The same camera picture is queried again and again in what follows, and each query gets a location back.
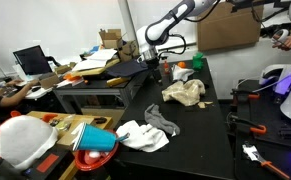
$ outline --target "wire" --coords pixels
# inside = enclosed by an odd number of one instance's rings
[[[229,112],[229,113],[227,114],[227,116],[226,116],[226,124],[227,124],[228,128],[231,128],[230,125],[229,125],[230,123],[229,123],[228,118],[229,118],[229,116],[232,115],[232,114],[233,114],[232,112]]]
[[[260,19],[260,18],[256,19],[255,15],[257,15],[257,13],[255,12],[255,9],[254,9],[254,6],[253,6],[253,3],[252,3],[252,6],[251,6],[251,7],[252,7],[252,9],[253,9],[253,11],[252,11],[253,18],[254,18],[254,20],[255,20],[256,22],[259,22],[259,23],[260,23],[260,22],[266,22],[267,20],[269,20],[270,18],[276,16],[277,14],[280,14],[280,13],[285,12],[285,11],[288,10],[288,8],[285,7],[285,8],[283,8],[283,9],[280,9],[279,11],[274,12],[273,14],[267,16],[267,17],[264,18],[264,19]]]
[[[171,37],[179,37],[179,38],[181,38],[181,39],[183,40],[183,43],[184,43],[183,51],[182,51],[182,52],[175,52],[175,51],[169,51],[169,50],[167,50],[167,51],[162,51],[162,52],[160,52],[159,55],[158,55],[158,60],[161,59],[161,55],[162,55],[163,53],[183,54],[183,53],[186,51],[186,46],[187,46],[187,44],[186,44],[186,40],[185,40],[185,38],[184,38],[182,35],[180,35],[180,34],[171,34],[171,35],[168,35],[168,36],[171,36]]]
[[[185,18],[184,20],[189,21],[189,22],[201,22],[201,21],[203,21],[214,11],[214,9],[216,8],[216,6],[219,4],[220,1],[221,0],[217,0],[217,2],[213,5],[212,9],[209,10],[208,13],[204,17],[202,17],[198,20],[192,20],[192,19],[188,19],[188,18]]]
[[[148,66],[143,66],[142,63],[143,63],[143,59],[142,59],[142,56],[139,56],[137,59],[136,59],[136,62],[139,64],[139,66],[141,68],[147,68]]]
[[[260,76],[254,76],[254,77],[250,77],[250,78],[246,78],[244,79],[243,81],[239,82],[237,85],[236,85],[236,89],[238,89],[238,86],[241,85],[242,83],[244,83],[245,81],[247,80],[251,80],[251,79],[254,79],[254,78],[259,78]]]
[[[267,33],[268,35],[270,35],[270,33],[269,33],[268,30],[266,29],[265,25],[263,24],[263,21],[260,20],[260,17],[259,17],[258,14],[256,13],[256,11],[255,11],[255,9],[254,9],[254,6],[253,6],[253,3],[252,3],[252,5],[251,5],[251,8],[252,8],[252,15],[253,15],[254,20],[255,20],[256,22],[258,22],[258,23],[261,23],[261,25],[263,26],[263,28],[264,28],[264,30],[266,31],[266,33]],[[276,40],[276,41],[279,42],[279,43],[281,43],[282,45],[285,45],[284,42],[281,42],[281,41],[279,41],[279,40]]]
[[[262,90],[264,90],[264,89],[266,89],[266,88],[269,88],[269,87],[271,87],[271,86],[274,86],[275,84],[278,84],[278,83],[284,81],[285,79],[289,78],[290,76],[291,76],[291,74],[288,75],[288,76],[286,76],[286,77],[284,77],[284,78],[281,79],[280,81],[277,81],[277,82],[275,82],[275,83],[273,83],[273,84],[270,84],[270,85],[268,85],[268,86],[265,86],[265,87],[263,87],[263,88],[260,88],[260,89],[254,90],[253,92],[259,92],[259,91],[262,91]]]

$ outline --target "red pliers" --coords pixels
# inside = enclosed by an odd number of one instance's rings
[[[249,121],[247,119],[242,119],[242,118],[238,118],[237,116],[230,115],[228,120],[229,120],[228,121],[229,125],[233,125],[233,124],[236,125],[237,123],[240,123],[240,124],[246,124],[246,125],[251,126],[250,131],[255,134],[263,135],[266,133],[266,127],[264,125],[255,124],[254,122]]]

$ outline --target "cardboard box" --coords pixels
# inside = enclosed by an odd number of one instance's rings
[[[263,17],[263,6],[254,7]],[[252,16],[251,8],[231,13],[230,3],[219,3],[214,11],[197,25],[197,46],[199,51],[228,48],[259,41],[261,24]]]
[[[129,61],[139,55],[136,41],[128,41],[118,52],[121,61]]]
[[[122,33],[120,29],[101,30],[99,35],[102,38],[103,45],[106,49],[118,49],[123,46]]]
[[[69,67],[70,67],[70,68],[73,69],[75,66],[76,66],[76,63],[75,63],[75,62],[70,62],[70,63],[69,63]]]
[[[66,73],[67,71],[70,71],[70,70],[72,70],[72,68],[70,68],[67,65],[59,66],[59,67],[56,67],[54,69],[56,74],[64,74],[64,73]]]
[[[39,79],[39,83],[44,89],[49,89],[60,82],[58,76],[55,73],[43,74]]]

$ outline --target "beige cloth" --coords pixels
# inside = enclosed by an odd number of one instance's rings
[[[185,84],[178,81],[162,91],[164,101],[177,100],[184,106],[192,106],[200,100],[200,95],[205,94],[205,86],[198,79],[190,80]]]

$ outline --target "computer monitor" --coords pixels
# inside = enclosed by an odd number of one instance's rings
[[[13,52],[17,62],[21,65],[27,75],[37,75],[52,72],[51,67],[42,51],[38,46]]]

